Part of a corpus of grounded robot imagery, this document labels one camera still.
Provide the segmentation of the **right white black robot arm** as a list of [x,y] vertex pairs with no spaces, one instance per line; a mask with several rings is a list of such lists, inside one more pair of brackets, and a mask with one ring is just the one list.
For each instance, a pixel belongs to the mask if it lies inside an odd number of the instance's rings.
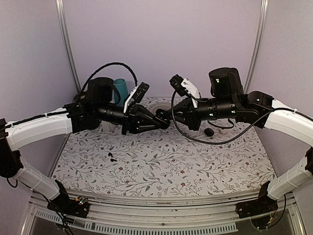
[[250,126],[279,131],[309,146],[313,144],[313,119],[260,91],[244,93],[236,68],[218,68],[209,74],[212,98],[201,98],[188,78],[175,75],[171,86],[187,98],[168,111],[174,123],[197,131],[204,120],[233,118]]

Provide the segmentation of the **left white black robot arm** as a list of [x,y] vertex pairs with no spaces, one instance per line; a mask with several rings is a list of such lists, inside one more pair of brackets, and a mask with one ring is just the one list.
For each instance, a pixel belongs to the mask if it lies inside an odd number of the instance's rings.
[[140,101],[149,85],[142,82],[134,87],[124,106],[112,101],[118,92],[113,80],[98,77],[88,82],[88,90],[77,96],[74,103],[53,112],[7,123],[0,120],[0,175],[13,178],[53,201],[61,212],[69,212],[73,203],[62,184],[43,175],[21,160],[19,149],[49,137],[93,130],[105,121],[122,127],[122,134],[138,134],[167,129],[169,120],[156,117]]

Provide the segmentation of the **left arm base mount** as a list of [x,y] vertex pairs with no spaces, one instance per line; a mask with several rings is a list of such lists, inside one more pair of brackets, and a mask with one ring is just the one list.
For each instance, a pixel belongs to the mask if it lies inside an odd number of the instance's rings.
[[90,203],[81,202],[81,200],[70,199],[68,196],[59,195],[55,199],[49,201],[47,208],[51,211],[66,215],[87,218]]

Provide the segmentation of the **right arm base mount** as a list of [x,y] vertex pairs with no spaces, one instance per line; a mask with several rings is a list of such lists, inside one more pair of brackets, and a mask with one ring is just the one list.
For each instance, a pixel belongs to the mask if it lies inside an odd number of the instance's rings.
[[257,216],[251,219],[253,227],[258,230],[267,230],[276,217],[277,209],[277,201],[272,199],[255,199],[236,204],[235,212],[239,218]]

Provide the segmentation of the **black earbud charging case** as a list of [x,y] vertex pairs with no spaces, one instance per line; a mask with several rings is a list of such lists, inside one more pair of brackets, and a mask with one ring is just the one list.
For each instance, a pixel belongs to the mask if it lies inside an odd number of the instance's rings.
[[157,109],[155,116],[163,121],[171,121],[172,119],[172,113],[170,110]]

